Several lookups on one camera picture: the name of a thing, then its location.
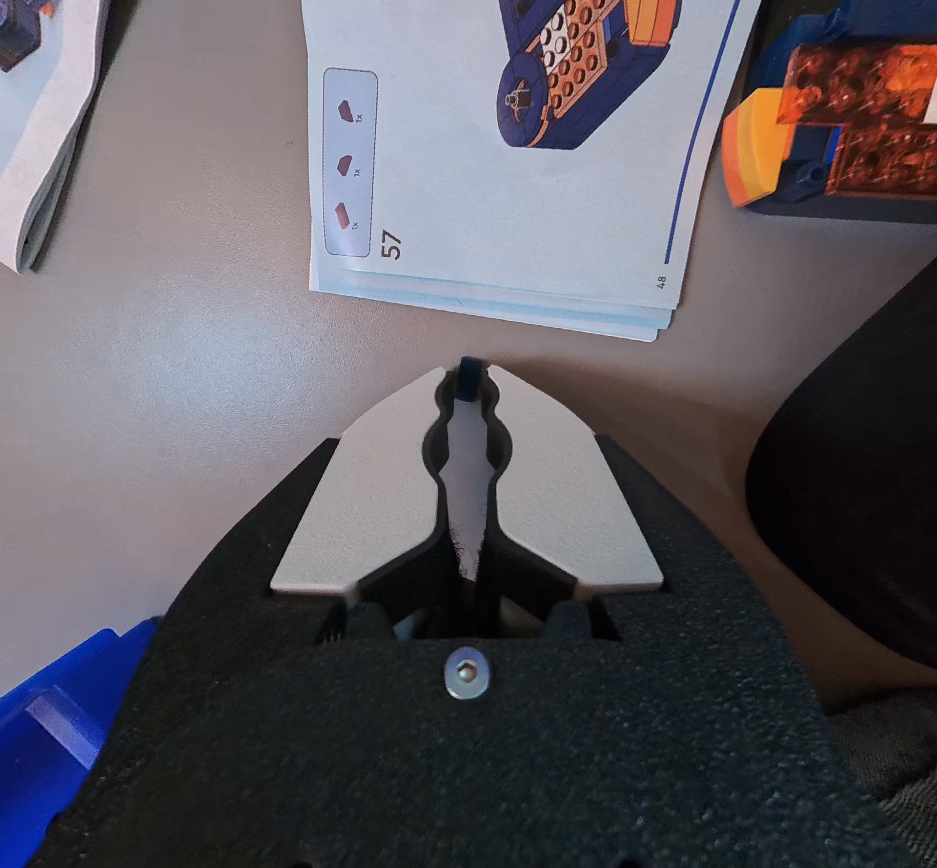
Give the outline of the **blue and orange brick model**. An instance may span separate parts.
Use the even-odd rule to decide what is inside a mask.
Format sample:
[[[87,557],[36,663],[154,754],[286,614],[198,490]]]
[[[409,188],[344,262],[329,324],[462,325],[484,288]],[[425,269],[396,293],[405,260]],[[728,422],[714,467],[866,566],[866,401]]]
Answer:
[[[721,132],[734,207],[935,225],[936,0],[841,0],[757,42]]]

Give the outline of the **closed booklet, yellow blocks picture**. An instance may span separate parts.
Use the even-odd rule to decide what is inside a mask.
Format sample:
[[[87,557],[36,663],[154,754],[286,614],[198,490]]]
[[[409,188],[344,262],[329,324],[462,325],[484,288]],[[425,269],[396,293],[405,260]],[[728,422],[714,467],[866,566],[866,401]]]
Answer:
[[[99,84],[111,0],[1,0],[1,263],[30,271]]]

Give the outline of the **black round disc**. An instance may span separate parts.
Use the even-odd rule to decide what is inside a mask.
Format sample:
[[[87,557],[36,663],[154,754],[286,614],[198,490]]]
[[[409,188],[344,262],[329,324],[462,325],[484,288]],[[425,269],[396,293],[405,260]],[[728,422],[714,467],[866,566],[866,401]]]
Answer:
[[[745,493],[758,534],[814,593],[935,667],[935,263],[779,407]]]

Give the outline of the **blue plastic bin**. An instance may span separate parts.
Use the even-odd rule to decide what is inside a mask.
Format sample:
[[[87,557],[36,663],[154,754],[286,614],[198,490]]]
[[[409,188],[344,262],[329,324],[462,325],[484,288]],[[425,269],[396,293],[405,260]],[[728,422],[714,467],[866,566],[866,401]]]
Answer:
[[[24,866],[93,768],[158,628],[103,629],[1,699],[1,865]]]

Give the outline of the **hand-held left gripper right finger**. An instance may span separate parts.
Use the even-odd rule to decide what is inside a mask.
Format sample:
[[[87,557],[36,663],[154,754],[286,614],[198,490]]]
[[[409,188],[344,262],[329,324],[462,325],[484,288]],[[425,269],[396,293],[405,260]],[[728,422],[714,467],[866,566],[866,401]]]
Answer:
[[[595,432],[493,365],[484,380],[495,470],[482,567],[513,601],[655,592],[663,575]]]

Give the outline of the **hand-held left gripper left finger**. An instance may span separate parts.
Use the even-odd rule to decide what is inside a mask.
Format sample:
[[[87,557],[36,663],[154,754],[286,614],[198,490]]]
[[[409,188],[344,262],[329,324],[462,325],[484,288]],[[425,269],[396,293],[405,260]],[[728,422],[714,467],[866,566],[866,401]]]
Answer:
[[[430,539],[439,482],[424,447],[446,375],[430,370],[344,430],[274,572],[274,593],[360,595],[369,576]]]

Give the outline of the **grey mesh chair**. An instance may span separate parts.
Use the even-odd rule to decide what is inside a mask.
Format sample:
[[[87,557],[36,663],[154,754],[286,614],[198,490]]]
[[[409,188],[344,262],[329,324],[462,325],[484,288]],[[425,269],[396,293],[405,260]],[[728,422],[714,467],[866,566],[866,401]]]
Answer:
[[[936,865],[936,690],[900,690],[827,719],[853,772],[923,866]]]

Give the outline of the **open instruction booklet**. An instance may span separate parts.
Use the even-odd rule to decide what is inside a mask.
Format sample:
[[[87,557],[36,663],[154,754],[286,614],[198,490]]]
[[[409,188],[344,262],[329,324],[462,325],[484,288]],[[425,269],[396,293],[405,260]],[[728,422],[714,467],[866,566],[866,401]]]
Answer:
[[[302,0],[310,288],[651,342],[762,0]]]

